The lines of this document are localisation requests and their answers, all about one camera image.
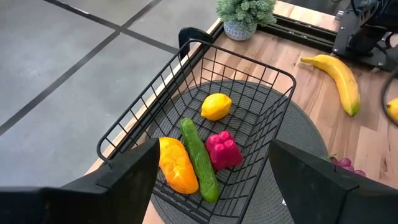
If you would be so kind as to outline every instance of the lemon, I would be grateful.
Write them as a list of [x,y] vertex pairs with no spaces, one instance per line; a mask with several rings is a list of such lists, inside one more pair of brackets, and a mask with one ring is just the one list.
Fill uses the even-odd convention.
[[225,117],[231,109],[232,100],[222,93],[207,96],[201,105],[201,116],[210,121],[217,121]]

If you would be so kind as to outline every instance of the wooden surface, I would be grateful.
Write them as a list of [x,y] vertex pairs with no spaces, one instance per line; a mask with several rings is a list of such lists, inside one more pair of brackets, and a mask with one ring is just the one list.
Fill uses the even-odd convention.
[[[326,29],[337,30],[338,28],[338,22],[334,21],[334,16],[284,2],[278,2],[274,12]],[[208,32],[219,22],[217,20]],[[343,111],[340,105],[334,81],[324,72],[300,63],[301,57],[315,56],[321,53],[318,50],[263,32],[257,32],[251,40],[245,42],[235,42],[222,34],[215,44],[291,73],[297,81],[292,100],[314,122],[329,153],[337,153],[339,158],[350,158],[355,168],[365,171],[369,178],[398,188],[398,131],[387,123],[379,105],[381,85],[386,78],[386,73],[370,71],[348,63],[357,78],[362,101],[361,111],[352,118]],[[218,55],[216,60],[220,60],[221,63],[233,62],[238,64],[241,70],[252,72],[253,75],[261,75],[251,63],[237,62],[228,55]],[[166,83],[171,77],[172,75],[169,75],[166,78]],[[272,74],[267,74],[265,78],[273,79]],[[282,91],[289,85],[291,84],[285,83],[282,79],[281,82],[275,84],[275,88]],[[160,86],[157,92],[160,92],[163,87]],[[395,97],[398,97],[398,83],[396,82],[393,83],[392,90],[389,92],[389,99]],[[150,105],[153,100],[154,96],[150,97],[146,104]],[[145,108],[141,108],[139,115],[144,110]],[[131,128],[135,122],[135,120],[130,121],[126,129]],[[117,144],[123,136],[124,133],[120,133],[113,143]],[[105,155],[109,155],[112,150],[112,147],[107,148]],[[88,173],[97,169],[101,163],[101,161],[96,161]],[[151,203],[144,223],[163,223]]]

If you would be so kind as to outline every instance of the banana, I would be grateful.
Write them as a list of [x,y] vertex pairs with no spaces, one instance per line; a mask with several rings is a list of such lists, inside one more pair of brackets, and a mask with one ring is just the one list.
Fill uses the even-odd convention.
[[392,119],[398,121],[398,98],[395,98],[388,102],[387,111]]
[[350,116],[358,113],[361,107],[361,97],[355,77],[347,65],[335,57],[322,54],[315,57],[303,57],[301,62],[311,63],[327,72],[335,80],[344,111]]

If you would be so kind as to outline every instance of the black wire basket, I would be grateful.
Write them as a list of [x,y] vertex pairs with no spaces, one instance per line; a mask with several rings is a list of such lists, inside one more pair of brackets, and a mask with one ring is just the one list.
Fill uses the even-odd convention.
[[[204,201],[199,193],[175,192],[161,170],[153,194],[198,223],[213,219],[241,223],[267,162],[269,142],[277,136],[294,92],[295,79],[278,68],[215,45],[191,40],[185,46],[190,44],[197,44],[196,53],[184,59],[178,56],[180,52],[174,55],[100,139],[97,150],[108,157],[101,154],[103,159],[112,159],[147,138],[168,136],[183,143],[179,130],[182,118],[193,120],[203,141],[228,130],[244,160],[216,173],[220,184],[216,203]],[[231,110],[219,121],[200,116],[203,100],[212,93],[224,93],[232,99]]]

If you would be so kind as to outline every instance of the green cucumber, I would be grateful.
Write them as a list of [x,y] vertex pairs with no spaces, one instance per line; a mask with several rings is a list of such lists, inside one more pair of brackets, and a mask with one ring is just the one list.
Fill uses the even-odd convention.
[[181,120],[180,129],[199,180],[200,194],[207,202],[216,202],[220,196],[220,187],[211,165],[210,156],[200,139],[195,124],[191,119],[184,118]]

